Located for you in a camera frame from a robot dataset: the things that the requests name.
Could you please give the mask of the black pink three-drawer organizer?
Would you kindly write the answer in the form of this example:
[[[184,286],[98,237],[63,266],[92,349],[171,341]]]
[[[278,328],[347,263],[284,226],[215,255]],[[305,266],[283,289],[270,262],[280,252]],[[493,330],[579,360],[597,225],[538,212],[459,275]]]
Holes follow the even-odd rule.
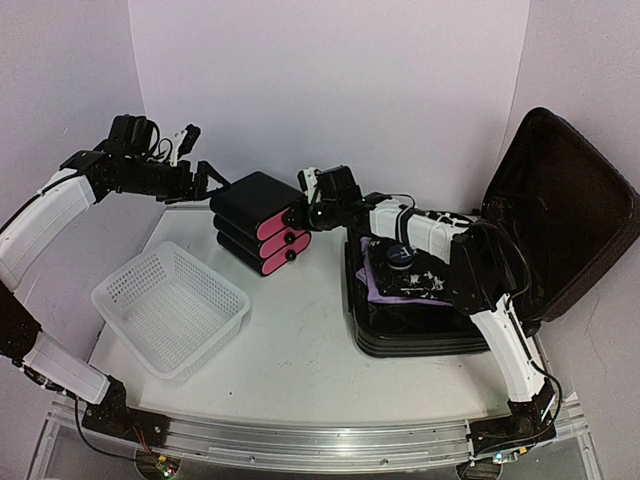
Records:
[[[209,201],[218,244],[258,275],[273,274],[311,244],[309,231],[284,222],[302,197],[299,190],[264,172],[237,180]]]

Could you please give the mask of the black ribbed hard-shell suitcase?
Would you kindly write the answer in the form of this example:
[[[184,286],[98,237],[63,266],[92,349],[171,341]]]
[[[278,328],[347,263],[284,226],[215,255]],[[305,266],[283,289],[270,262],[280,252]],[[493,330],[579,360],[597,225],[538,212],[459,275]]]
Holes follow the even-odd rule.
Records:
[[[526,335],[566,313],[639,235],[639,196],[573,126],[537,107],[523,118],[492,178],[480,216],[504,230],[515,284],[514,308]],[[450,306],[375,304],[356,278],[363,266],[349,231],[345,266],[357,346],[375,358],[462,355],[488,346]]]

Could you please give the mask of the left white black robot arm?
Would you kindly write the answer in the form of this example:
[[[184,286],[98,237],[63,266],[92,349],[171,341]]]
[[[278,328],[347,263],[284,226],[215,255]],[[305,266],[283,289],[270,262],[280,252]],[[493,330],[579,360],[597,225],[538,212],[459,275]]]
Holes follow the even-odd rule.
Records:
[[[166,205],[198,202],[229,189],[208,162],[190,165],[200,136],[188,125],[157,151],[159,127],[145,116],[118,115],[109,134],[91,150],[80,150],[1,227],[1,354],[46,390],[84,402],[86,421],[113,437],[140,438],[138,411],[127,405],[124,384],[69,352],[47,334],[16,298],[35,260],[80,215],[110,193],[154,198]]]

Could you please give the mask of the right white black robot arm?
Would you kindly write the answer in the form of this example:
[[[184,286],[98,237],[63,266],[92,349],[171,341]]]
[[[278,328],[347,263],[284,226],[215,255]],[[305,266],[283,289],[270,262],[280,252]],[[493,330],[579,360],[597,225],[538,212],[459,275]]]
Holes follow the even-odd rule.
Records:
[[[446,298],[481,333],[508,392],[508,415],[470,422],[472,456],[500,458],[554,438],[562,387],[535,360],[517,318],[514,300],[526,290],[504,253],[509,235],[481,218],[421,210],[408,194],[363,194],[347,166],[309,167],[297,179],[302,198],[286,223],[313,232],[344,227],[445,265]]]

